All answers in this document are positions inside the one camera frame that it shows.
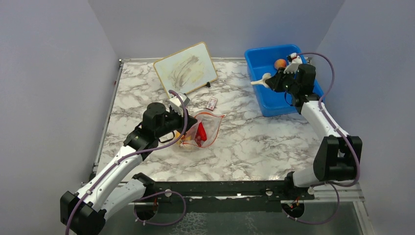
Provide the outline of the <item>red white staple box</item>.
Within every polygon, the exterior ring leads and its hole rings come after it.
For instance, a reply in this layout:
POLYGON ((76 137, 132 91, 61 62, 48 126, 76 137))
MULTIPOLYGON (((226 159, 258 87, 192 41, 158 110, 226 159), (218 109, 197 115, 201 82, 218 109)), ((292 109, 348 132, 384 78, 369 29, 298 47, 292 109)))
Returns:
POLYGON ((206 105, 206 109, 213 111, 215 109, 217 103, 217 99, 214 97, 211 97, 206 105))

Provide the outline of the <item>small whiteboard yellow frame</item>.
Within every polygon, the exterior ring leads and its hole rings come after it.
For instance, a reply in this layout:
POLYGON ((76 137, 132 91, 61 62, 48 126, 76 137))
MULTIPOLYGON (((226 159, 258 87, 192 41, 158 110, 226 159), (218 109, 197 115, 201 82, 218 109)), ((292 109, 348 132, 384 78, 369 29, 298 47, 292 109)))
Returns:
POLYGON ((205 42, 199 42, 153 63, 166 92, 188 94, 218 77, 205 42))

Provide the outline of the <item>white mushroom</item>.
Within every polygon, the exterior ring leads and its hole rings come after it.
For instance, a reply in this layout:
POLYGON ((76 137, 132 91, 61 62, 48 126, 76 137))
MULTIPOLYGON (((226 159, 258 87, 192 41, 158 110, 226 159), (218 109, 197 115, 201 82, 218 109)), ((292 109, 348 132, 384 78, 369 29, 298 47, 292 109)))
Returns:
POLYGON ((262 78, 260 80, 258 80, 258 81, 251 81, 250 84, 253 85, 253 86, 255 86, 255 85, 262 85, 265 88, 269 88, 269 85, 266 84, 266 81, 268 79, 270 79, 271 77, 272 76, 271 76, 270 73, 265 73, 265 74, 263 74, 263 76, 262 76, 262 78))

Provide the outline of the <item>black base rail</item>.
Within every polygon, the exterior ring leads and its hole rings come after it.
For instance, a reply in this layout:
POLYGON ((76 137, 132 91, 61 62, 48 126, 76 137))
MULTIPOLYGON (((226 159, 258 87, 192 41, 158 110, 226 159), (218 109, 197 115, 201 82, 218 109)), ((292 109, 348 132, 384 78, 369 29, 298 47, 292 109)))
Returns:
POLYGON ((145 199, 132 202, 139 215, 157 213, 281 212, 290 202, 313 200, 308 188, 284 180, 266 181, 154 181, 143 173, 145 199))

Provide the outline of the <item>red chili pepper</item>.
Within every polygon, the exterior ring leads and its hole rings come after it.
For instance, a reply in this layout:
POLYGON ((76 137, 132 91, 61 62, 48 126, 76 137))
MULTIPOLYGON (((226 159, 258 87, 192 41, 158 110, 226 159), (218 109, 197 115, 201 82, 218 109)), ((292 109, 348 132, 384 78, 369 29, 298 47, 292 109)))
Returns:
POLYGON ((198 139, 198 140, 201 140, 201 141, 206 141, 207 140, 207 134, 206 134, 205 128, 204 128, 204 126, 201 122, 198 125, 195 138, 198 139))

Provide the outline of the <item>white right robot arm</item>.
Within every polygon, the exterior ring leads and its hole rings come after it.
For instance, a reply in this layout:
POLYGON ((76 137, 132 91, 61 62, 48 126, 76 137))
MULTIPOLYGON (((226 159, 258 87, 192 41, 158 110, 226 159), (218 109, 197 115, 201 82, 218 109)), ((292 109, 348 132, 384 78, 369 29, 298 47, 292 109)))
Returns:
POLYGON ((327 111, 321 97, 314 93, 316 68, 298 64, 296 71, 279 68, 275 75, 262 76, 267 88, 292 97, 292 106, 312 126, 321 139, 313 165, 292 173, 292 181, 282 186, 283 195, 295 199, 302 188, 333 182, 347 187, 357 183, 360 176, 362 140, 349 135, 327 111))

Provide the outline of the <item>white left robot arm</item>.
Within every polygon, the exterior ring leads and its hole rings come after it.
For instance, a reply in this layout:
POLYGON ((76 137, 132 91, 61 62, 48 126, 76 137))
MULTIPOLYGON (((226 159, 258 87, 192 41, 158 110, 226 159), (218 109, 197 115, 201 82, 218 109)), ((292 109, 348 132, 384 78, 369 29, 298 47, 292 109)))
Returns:
POLYGON ((169 107, 162 103, 150 103, 143 113, 142 122, 130 132, 115 157, 77 192, 65 192, 60 199, 60 220, 65 233, 97 235, 106 221, 127 204, 148 201, 159 195, 154 190, 155 181, 143 173, 132 177, 124 186, 121 180, 154 151, 177 142, 171 140, 160 146, 159 139, 168 133, 179 132, 183 136, 197 119, 189 115, 187 102, 172 99, 169 107))

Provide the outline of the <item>clear zip bag orange zipper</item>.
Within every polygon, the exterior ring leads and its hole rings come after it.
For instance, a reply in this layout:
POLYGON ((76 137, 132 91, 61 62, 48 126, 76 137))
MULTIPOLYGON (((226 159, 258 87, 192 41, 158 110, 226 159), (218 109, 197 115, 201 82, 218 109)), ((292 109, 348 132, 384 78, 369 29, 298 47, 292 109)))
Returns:
POLYGON ((212 112, 198 112, 194 116, 196 124, 181 137, 178 145, 183 149, 200 149, 211 146, 217 139, 221 122, 225 115, 212 112))

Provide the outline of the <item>peach fruit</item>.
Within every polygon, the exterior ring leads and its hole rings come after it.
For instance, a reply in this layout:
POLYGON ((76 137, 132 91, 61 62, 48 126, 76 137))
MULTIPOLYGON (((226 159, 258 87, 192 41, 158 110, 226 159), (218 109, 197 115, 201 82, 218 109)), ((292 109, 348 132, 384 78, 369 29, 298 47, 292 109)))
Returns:
POLYGON ((278 69, 280 69, 280 68, 286 68, 287 67, 287 62, 286 62, 286 60, 285 59, 277 59, 275 62, 274 62, 274 68, 276 69, 276 70, 278 70, 278 69))

